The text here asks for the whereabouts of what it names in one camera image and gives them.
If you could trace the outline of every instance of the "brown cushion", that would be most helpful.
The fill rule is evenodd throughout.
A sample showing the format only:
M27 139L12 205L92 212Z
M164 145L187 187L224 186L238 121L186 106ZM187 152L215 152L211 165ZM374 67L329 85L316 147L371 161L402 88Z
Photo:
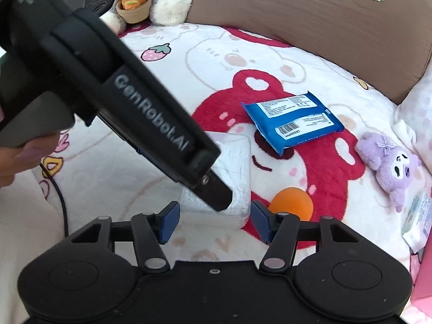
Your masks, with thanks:
M187 22L290 43L395 103L422 77L431 55L432 0L193 0Z

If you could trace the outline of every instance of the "clear plastic box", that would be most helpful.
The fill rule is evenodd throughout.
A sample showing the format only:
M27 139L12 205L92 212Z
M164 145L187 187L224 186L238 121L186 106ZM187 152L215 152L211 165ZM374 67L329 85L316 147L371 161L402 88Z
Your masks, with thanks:
M232 189L232 203L226 210L216 212L184 188L180 199L181 221L242 228L251 210L251 141L243 134L207 132L207 135L221 149L212 169Z

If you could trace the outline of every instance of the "red bear pattern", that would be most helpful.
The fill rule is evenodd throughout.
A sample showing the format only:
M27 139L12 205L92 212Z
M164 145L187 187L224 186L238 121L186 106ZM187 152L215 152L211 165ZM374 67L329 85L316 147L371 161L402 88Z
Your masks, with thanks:
M269 86L266 90L254 90L247 84L247 78L265 81ZM241 102L263 102L289 96L293 95L284 92L281 82L272 75L258 70L241 70L234 75L232 88L210 95L195 110L192 117L206 131L228 132L233 122L253 123ZM228 113L224 120L220 119L222 112ZM336 151L335 143L338 138L342 138L348 144L349 153L355 160L354 164L348 164ZM310 187L314 186L314 192L310 193L314 203L311 221L317 221L323 215L332 215L338 220L343 218L348 198L348 181L359 179L365 172L364 163L354 151L357 138L353 134L345 129L343 132L286 149L282 157L275 153L258 132L255 132L254 139L264 152L275 159L290 159L294 150L302 157L307 170L306 191L310 191ZM252 192L252 199L269 205L269 201L255 192ZM251 222L247 223L244 230L259 238ZM302 242L299 248L313 244Z
M248 33L245 33L244 31L241 31L240 29L228 28L228 27L223 27L223 29L225 29L227 32L229 32L233 36L236 36L239 39L243 39L245 41L249 41L251 43L258 43L258 44L267 45L267 46L285 47L285 48L292 47L288 43L284 43L284 42L281 42L278 40L273 40L273 39L260 38L259 36L254 36L254 35L250 35Z

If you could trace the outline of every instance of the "human hand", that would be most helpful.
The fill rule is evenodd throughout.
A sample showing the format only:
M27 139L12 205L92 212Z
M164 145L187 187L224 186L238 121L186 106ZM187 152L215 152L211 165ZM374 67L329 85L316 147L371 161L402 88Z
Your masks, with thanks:
M14 182L15 174L37 167L40 160L53 153L60 133L33 139L21 148L0 147L0 187Z

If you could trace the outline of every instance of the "blue snack package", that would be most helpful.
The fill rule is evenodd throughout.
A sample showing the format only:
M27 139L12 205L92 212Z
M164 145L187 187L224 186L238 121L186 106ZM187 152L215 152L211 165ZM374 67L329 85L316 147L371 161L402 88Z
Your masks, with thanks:
M344 130L343 124L310 92L242 106L280 155L288 147Z

